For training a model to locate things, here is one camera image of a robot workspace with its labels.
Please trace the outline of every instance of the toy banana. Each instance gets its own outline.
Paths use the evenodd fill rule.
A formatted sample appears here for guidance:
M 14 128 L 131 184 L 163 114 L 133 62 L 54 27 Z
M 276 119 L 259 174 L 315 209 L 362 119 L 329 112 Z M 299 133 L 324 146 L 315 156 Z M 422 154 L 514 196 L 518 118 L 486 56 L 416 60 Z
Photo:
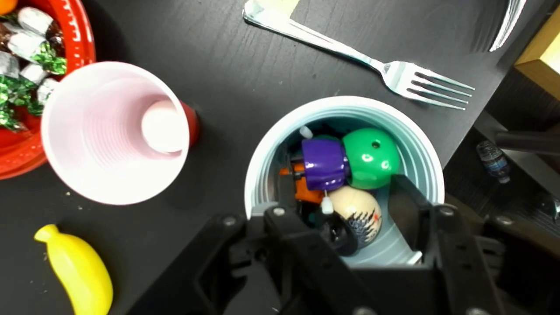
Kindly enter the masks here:
M 112 284 L 100 256 L 84 240 L 47 224 L 35 233 L 47 245 L 51 266 L 63 284 L 75 315 L 107 315 Z

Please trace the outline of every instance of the red plate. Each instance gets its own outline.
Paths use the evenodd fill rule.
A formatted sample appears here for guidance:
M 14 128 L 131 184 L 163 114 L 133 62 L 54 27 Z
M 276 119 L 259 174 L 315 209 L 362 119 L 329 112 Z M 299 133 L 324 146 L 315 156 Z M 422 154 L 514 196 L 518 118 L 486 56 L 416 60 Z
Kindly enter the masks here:
M 24 0 L 51 14 L 61 27 L 68 72 L 94 62 L 94 44 L 80 0 Z M 0 181 L 19 177 L 47 161 L 40 142 L 40 118 L 23 114 L 26 133 L 0 130 Z

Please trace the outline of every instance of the table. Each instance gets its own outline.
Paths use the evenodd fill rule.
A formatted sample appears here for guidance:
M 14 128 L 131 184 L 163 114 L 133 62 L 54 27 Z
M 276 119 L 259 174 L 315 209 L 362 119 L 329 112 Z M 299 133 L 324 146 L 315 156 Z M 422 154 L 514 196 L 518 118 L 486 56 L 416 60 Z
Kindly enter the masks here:
M 7 314 L 70 314 L 40 245 L 47 223 L 89 240 L 107 261 L 126 314 L 217 212 L 241 212 L 252 149 L 283 114 L 310 100 L 359 95 L 402 111 L 450 161 L 553 0 L 534 0 L 499 53 L 486 53 L 502 2 L 301 0 L 294 20 L 366 55 L 408 60 L 476 88 L 467 112 L 394 97 L 360 67 L 241 21 L 245 0 L 84 0 L 100 60 L 145 67 L 201 118 L 203 139 L 177 182 L 136 207 L 112 209 L 68 193 L 44 167 L 0 182 L 0 305 Z

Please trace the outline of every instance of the purple object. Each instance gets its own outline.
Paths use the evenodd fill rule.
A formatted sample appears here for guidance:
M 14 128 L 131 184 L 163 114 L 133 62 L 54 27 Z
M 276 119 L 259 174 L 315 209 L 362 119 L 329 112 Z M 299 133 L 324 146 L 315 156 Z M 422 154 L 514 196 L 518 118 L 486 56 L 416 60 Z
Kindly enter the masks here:
M 345 147 L 336 140 L 311 139 L 301 142 L 304 177 L 310 191 L 334 191 L 346 184 Z

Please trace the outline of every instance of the fork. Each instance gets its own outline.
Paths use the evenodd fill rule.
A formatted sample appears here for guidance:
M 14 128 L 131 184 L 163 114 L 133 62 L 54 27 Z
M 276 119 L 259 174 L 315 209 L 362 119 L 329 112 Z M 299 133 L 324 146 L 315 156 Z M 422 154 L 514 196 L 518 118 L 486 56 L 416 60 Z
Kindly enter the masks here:
M 350 60 L 360 62 L 381 74 L 385 86 L 409 100 L 465 111 L 474 88 L 436 74 L 429 69 L 422 69 L 408 62 L 383 63 L 369 58 L 350 46 L 345 46 L 334 39 L 329 39 L 311 28 L 306 28 L 287 16 L 275 11 L 266 11 L 254 0 L 248 0 L 243 9 L 243 20 L 250 25 L 271 30 L 275 34 L 301 41 L 310 46 L 322 48 L 331 53 L 343 55 Z

